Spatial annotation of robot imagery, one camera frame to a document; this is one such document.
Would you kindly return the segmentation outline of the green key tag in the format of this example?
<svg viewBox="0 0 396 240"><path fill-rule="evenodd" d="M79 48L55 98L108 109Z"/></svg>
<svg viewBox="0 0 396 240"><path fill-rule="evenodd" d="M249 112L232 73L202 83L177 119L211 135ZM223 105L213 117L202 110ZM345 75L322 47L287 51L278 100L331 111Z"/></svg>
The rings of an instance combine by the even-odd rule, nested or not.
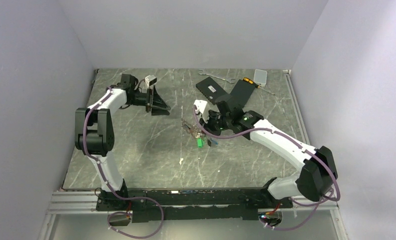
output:
<svg viewBox="0 0 396 240"><path fill-rule="evenodd" d="M196 142L197 142L197 146L198 146L199 148L203 148L204 145L205 145L206 139L200 137L200 138L196 139Z"/></svg>

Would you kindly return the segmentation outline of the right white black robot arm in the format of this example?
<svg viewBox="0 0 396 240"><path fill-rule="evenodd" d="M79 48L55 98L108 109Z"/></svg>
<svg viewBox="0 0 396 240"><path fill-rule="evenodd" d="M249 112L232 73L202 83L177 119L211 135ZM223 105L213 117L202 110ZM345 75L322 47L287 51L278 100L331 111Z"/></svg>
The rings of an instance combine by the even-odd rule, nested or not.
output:
<svg viewBox="0 0 396 240"><path fill-rule="evenodd" d="M262 203L272 208L281 199L303 196L312 202L339 201L340 189L332 151L303 143L275 127L255 111L244 111L232 98L219 101L217 111L205 100L193 103L197 126L207 136L216 139L245 137L287 160L296 174L274 177L262 188Z"/></svg>

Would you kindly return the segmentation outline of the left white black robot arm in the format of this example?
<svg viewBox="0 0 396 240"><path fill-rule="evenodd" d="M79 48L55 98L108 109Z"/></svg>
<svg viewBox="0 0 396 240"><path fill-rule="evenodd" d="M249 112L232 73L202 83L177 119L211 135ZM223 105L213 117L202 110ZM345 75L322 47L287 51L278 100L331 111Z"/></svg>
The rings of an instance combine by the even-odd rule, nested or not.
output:
<svg viewBox="0 0 396 240"><path fill-rule="evenodd" d="M131 106L144 107L152 116L168 116L171 108L157 93L156 83L155 75L138 80L124 74L119 83L106 88L96 103L75 112L75 147L93 163L104 198L109 198L117 210L125 209L130 197L112 152L115 144L112 116Z"/></svg>

